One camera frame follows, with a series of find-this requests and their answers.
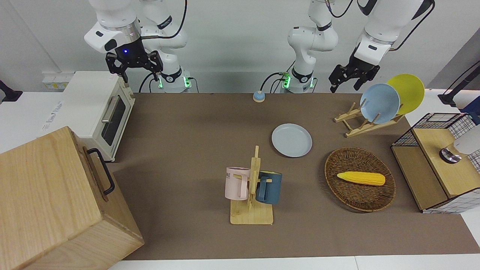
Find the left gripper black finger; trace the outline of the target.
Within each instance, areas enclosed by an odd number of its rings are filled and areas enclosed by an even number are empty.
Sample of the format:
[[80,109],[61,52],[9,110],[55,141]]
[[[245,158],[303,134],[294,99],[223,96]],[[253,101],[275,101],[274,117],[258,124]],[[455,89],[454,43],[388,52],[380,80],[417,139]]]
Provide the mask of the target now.
[[372,81],[377,75],[377,70],[369,70],[368,72],[363,72],[359,75],[358,80],[354,84],[355,91],[358,91],[367,81]]
[[330,91],[335,93],[337,88],[344,82],[350,80],[353,75],[353,69],[349,66],[336,65],[334,70],[329,75],[329,82],[331,84]]

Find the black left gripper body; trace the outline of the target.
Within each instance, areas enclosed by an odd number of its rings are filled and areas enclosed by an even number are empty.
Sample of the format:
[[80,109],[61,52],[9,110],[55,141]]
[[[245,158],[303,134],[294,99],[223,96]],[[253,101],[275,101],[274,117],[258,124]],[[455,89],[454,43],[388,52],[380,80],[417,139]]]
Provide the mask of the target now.
[[355,56],[350,56],[349,66],[353,68],[353,78],[360,78],[361,76],[367,78],[374,78],[380,70],[379,65],[367,63]]

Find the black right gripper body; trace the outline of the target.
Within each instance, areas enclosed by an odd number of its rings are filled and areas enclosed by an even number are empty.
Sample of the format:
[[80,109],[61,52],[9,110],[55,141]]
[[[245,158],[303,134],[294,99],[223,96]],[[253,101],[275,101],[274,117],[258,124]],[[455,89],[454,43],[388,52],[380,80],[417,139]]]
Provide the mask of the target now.
[[146,63],[146,51],[142,43],[142,38],[138,38],[129,44],[116,47],[115,54],[129,59],[128,68],[144,68]]

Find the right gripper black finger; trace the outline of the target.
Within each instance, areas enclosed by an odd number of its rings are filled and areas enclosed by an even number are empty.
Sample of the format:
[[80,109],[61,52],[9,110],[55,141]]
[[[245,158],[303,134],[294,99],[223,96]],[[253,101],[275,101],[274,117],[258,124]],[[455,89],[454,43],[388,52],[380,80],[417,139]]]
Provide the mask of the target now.
[[128,58],[108,52],[106,53],[106,64],[111,74],[117,74],[125,83],[128,83],[128,76],[126,74],[129,65]]
[[147,53],[144,68],[154,75],[154,80],[159,81],[164,65],[158,52]]

